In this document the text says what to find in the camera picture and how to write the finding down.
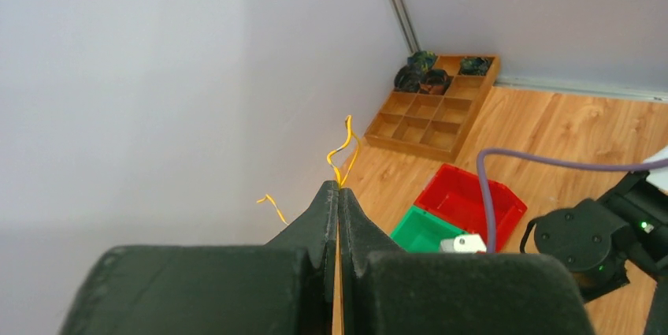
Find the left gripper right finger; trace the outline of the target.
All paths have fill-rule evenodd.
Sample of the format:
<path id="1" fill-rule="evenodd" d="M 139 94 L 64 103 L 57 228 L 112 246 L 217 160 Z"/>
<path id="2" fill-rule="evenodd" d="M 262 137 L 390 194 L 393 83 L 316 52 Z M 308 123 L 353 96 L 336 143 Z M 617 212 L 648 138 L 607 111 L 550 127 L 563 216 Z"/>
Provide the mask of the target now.
<path id="1" fill-rule="evenodd" d="M 338 198 L 345 334 L 591 334 L 577 286 L 538 254 L 409 253 Z"/>

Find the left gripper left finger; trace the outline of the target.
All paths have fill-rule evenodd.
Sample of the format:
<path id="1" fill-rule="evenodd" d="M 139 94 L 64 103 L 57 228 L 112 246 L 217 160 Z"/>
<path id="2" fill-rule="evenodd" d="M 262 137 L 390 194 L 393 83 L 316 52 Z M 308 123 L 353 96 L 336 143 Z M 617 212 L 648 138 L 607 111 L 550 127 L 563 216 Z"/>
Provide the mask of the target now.
<path id="1" fill-rule="evenodd" d="M 263 245 L 122 245 L 101 255 L 63 334 L 329 334 L 339 188 Z"/>

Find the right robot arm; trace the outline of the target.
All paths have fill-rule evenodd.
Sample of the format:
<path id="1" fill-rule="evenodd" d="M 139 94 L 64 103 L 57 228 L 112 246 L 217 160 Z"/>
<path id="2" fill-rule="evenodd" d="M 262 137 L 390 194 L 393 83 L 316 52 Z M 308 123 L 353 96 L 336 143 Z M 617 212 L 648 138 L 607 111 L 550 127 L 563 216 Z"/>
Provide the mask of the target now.
<path id="1" fill-rule="evenodd" d="M 625 264 L 633 263 L 657 283 L 644 332 L 665 334 L 667 195 L 648 176 L 627 173 L 598 199 L 532 219 L 519 250 L 532 239 L 539 253 L 562 262 L 586 303 L 627 285 Z"/>

